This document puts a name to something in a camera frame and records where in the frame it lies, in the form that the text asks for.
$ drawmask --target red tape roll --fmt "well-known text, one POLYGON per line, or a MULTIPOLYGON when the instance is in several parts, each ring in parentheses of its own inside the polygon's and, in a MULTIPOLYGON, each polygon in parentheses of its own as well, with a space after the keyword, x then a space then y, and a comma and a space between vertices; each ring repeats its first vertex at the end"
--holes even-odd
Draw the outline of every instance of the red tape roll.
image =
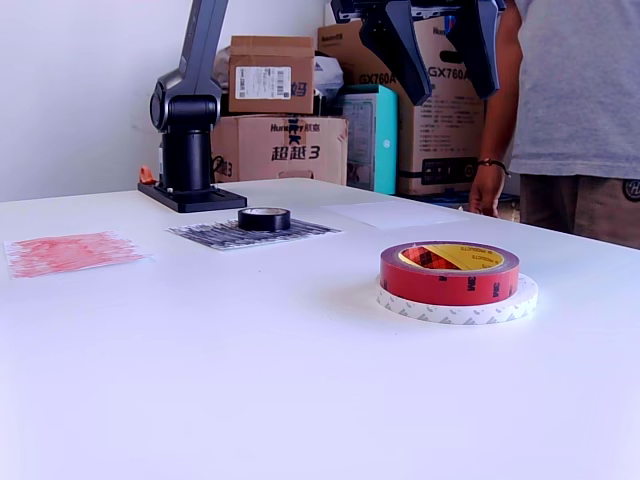
POLYGON ((475 243, 422 242, 382 252, 380 284, 387 292, 429 305, 501 302, 518 289, 520 260, 475 243))

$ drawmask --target gray t-shirt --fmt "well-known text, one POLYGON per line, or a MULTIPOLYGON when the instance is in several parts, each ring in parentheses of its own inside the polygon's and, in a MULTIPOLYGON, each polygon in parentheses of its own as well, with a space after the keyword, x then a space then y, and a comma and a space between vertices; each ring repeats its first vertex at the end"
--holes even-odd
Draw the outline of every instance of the gray t-shirt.
POLYGON ((511 169, 640 179, 640 0, 516 0, 511 169))

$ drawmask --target stacked cardboard boxes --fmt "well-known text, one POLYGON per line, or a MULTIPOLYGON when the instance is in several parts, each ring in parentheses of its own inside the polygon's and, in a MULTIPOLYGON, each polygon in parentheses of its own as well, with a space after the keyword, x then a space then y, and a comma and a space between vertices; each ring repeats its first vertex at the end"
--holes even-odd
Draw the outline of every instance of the stacked cardboard boxes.
POLYGON ((313 178, 346 184, 347 121, 313 113, 310 37, 233 37, 229 111, 212 133, 216 182, 313 178))

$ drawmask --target white tape roll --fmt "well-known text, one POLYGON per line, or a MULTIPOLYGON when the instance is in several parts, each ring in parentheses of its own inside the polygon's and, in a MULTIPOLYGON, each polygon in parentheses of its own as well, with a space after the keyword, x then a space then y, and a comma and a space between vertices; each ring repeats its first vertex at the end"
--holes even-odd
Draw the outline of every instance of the white tape roll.
POLYGON ((481 307, 446 307, 409 302, 378 286, 378 303, 391 312, 425 322, 489 325, 511 322, 533 313, 538 305, 538 285, 529 277, 520 275, 515 295, 502 302, 481 307))

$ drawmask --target bracelet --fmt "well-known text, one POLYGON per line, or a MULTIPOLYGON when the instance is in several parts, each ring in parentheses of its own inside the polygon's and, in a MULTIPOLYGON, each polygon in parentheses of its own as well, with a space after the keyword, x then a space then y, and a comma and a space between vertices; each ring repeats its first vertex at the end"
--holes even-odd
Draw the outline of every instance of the bracelet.
POLYGON ((509 170, 507 170, 507 166, 498 160, 494 160, 493 158, 485 158, 484 160, 478 160, 478 165, 483 165, 485 167, 498 165, 502 170, 504 170, 504 173, 507 175, 507 177, 511 177, 509 170))

